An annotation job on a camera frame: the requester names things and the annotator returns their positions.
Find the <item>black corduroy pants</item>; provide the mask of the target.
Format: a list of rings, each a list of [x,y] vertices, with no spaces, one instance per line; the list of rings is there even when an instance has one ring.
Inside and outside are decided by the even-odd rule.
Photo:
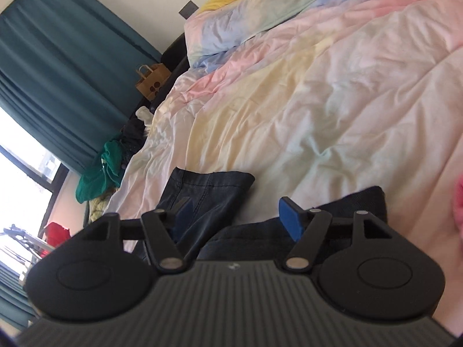
[[[186,261],[284,260],[295,243],[278,218],[232,223],[254,181],[240,171],[172,171],[158,206],[169,211],[181,198],[192,199],[192,221],[176,240]]]

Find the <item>cream knitted garment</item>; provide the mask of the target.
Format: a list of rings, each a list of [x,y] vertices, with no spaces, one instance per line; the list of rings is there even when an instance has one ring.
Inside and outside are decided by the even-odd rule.
[[[89,201],[89,221],[95,222],[101,217],[107,207],[112,195],[116,192],[116,189],[107,190],[102,195]]]

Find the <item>green sweatshirt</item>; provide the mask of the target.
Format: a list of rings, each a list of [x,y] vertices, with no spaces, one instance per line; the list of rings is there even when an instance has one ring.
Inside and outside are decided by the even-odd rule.
[[[109,139],[81,175],[75,190],[75,199],[83,204],[103,195],[107,190],[120,186],[123,169],[124,146],[122,134]]]

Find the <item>red hanging garment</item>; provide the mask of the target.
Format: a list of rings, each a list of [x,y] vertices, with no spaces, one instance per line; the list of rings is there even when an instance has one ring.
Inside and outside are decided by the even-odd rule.
[[[49,222],[44,228],[44,237],[48,245],[56,248],[71,238],[68,228],[56,222]]]

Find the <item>silver garment steamer stand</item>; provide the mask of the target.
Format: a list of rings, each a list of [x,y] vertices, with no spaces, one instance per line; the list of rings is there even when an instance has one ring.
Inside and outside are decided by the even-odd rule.
[[[1,231],[2,236],[7,236],[16,241],[22,248],[26,249],[33,257],[40,260],[44,254],[49,254],[54,250],[54,247],[38,237],[33,237],[25,230],[21,230],[15,225],[10,228],[4,228]]]

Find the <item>pastel bed duvet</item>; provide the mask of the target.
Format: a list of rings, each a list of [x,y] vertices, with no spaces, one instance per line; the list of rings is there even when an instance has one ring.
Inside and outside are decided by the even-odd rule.
[[[462,0],[305,10],[178,78],[108,210],[139,217],[175,168],[255,177],[235,224],[379,186],[390,224],[436,260],[437,320],[462,332]]]

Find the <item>brown paper bag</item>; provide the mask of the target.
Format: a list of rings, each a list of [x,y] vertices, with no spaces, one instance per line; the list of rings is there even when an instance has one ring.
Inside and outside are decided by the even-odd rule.
[[[160,88],[170,77],[170,70],[164,64],[141,65],[137,70],[140,79],[136,83],[136,89],[149,101],[152,101],[159,93]]]

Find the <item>teal left curtain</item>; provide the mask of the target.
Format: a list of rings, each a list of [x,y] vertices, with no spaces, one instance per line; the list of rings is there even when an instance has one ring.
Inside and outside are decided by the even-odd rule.
[[[3,262],[0,282],[1,319],[23,331],[36,318],[25,291],[19,283],[19,275]]]

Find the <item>teal curtain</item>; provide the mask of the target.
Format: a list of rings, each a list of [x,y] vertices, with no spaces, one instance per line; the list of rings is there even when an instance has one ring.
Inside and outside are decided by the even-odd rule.
[[[19,275],[3,262],[0,282],[1,319],[23,331],[36,318],[25,291],[19,283]]]
[[[14,0],[1,14],[1,108],[84,171],[141,96],[160,52],[97,0]]]

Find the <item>teal right curtain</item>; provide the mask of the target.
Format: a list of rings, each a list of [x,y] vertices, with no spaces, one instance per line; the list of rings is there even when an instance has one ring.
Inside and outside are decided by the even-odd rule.
[[[97,0],[14,0],[1,14],[1,108],[84,171],[141,96],[160,52]]]

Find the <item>window with dark frame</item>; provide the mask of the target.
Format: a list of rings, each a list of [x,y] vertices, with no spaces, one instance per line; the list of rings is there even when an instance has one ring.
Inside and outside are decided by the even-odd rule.
[[[38,236],[69,170],[6,112],[1,112],[1,227]]]

